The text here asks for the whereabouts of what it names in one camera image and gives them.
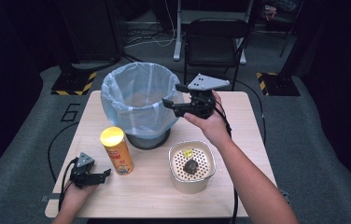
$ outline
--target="trash bag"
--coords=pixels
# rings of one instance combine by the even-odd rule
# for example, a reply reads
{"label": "trash bag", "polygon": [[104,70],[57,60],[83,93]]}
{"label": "trash bag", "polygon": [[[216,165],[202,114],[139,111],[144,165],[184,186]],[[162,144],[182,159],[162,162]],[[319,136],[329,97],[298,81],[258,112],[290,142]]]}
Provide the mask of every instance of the trash bag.
{"label": "trash bag", "polygon": [[155,139],[176,123],[173,110],[162,98],[184,103],[176,90],[178,77],[155,63],[129,63],[109,73],[102,84],[101,100],[105,115],[126,134]]}

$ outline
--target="table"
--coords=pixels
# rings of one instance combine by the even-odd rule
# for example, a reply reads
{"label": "table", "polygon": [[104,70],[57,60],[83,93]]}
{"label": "table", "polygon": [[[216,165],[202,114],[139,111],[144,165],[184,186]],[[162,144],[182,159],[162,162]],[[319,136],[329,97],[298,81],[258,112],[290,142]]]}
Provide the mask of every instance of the table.
{"label": "table", "polygon": [[[241,19],[248,21],[250,11],[254,0],[248,0],[248,7],[246,12],[216,12],[216,11],[200,11],[200,10],[183,10],[181,7],[181,0],[178,0],[177,17],[176,17],[176,40],[175,40],[175,53],[173,56],[174,61],[179,61],[181,55],[181,23],[191,23],[192,21],[200,18],[217,18],[217,19]],[[246,64],[245,52],[242,51],[240,64]]]}
{"label": "table", "polygon": [[[260,131],[251,104],[245,92],[219,91],[222,103],[232,126],[234,142],[275,183]],[[184,94],[186,102],[189,95]],[[194,218],[231,217],[233,212],[233,184],[218,150],[204,137],[200,129],[180,118],[172,127],[167,142],[158,148],[142,150],[128,143],[134,162],[129,175],[117,175],[100,143],[101,132],[112,126],[102,108],[100,92],[93,91],[83,112],[76,134],[65,158],[59,176],[66,165],[80,152],[95,159],[93,174],[113,170],[106,182],[91,195],[78,217],[107,218]],[[168,153],[172,145],[189,140],[201,140],[210,146],[217,164],[217,171],[207,187],[196,194],[183,194],[172,184]],[[53,193],[61,191],[62,179],[58,178]],[[49,200],[45,214],[56,217],[58,200]],[[238,217],[247,217],[239,201]]]}

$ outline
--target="hand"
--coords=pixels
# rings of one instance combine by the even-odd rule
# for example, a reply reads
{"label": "hand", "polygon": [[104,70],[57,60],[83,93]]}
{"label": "hand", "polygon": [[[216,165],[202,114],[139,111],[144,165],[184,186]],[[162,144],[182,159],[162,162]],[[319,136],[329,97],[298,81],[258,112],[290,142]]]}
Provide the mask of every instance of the hand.
{"label": "hand", "polygon": [[98,185],[83,187],[82,189],[75,186],[71,181],[67,181],[62,209],[52,223],[71,223],[77,212],[96,189]]}
{"label": "hand", "polygon": [[[216,108],[222,111],[221,98],[217,94],[216,91],[213,91],[213,95],[216,98]],[[200,119],[191,113],[185,113],[184,119],[199,127],[204,136],[213,144],[215,147],[224,146],[224,144],[231,141],[231,137],[227,133],[225,121],[220,116],[220,114],[215,110],[213,115],[211,115],[208,119]]]}

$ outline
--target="can lid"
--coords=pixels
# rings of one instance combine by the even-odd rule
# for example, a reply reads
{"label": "can lid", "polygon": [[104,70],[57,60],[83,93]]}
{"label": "can lid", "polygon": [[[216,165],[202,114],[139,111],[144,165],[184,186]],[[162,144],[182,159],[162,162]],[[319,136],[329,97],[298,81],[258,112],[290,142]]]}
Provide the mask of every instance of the can lid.
{"label": "can lid", "polygon": [[118,127],[105,129],[100,135],[100,141],[105,147],[114,147],[119,144],[124,137],[123,130]]}

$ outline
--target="gray carpet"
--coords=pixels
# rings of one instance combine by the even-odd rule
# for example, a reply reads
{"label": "gray carpet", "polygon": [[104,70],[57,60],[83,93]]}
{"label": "gray carpet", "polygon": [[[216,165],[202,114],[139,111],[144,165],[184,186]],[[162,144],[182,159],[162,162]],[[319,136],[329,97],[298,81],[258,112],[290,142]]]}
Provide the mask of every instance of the gray carpet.
{"label": "gray carpet", "polygon": [[[262,102],[266,149],[278,187],[289,193],[291,206],[301,223],[351,223],[351,175],[336,159],[321,130],[315,103],[301,80],[293,77],[300,97],[263,96],[260,92],[256,73],[281,70],[292,45],[290,43],[283,58],[279,58],[283,43],[281,35],[253,33],[246,49],[247,64],[241,65],[238,77]],[[125,51],[144,62],[172,69],[182,81],[182,73],[177,71],[182,71],[183,58],[180,62],[172,60],[174,45],[174,42],[167,47],[157,43],[141,44],[125,48]],[[90,91],[100,90],[104,77],[126,63],[129,61],[122,58],[119,63],[99,71]],[[62,129],[79,121],[89,97],[89,94],[51,95],[50,88],[59,74],[58,67],[41,73],[44,88],[40,98],[0,159],[0,223],[50,222],[44,214],[46,203],[40,202],[54,186],[47,160],[49,144]],[[237,83],[236,90],[248,93],[263,139],[265,131],[257,95],[242,83]],[[61,121],[70,104],[80,104],[72,107],[77,111],[75,120]],[[60,133],[51,146],[56,175],[76,127]],[[86,223],[86,219],[78,218],[76,223]]]}

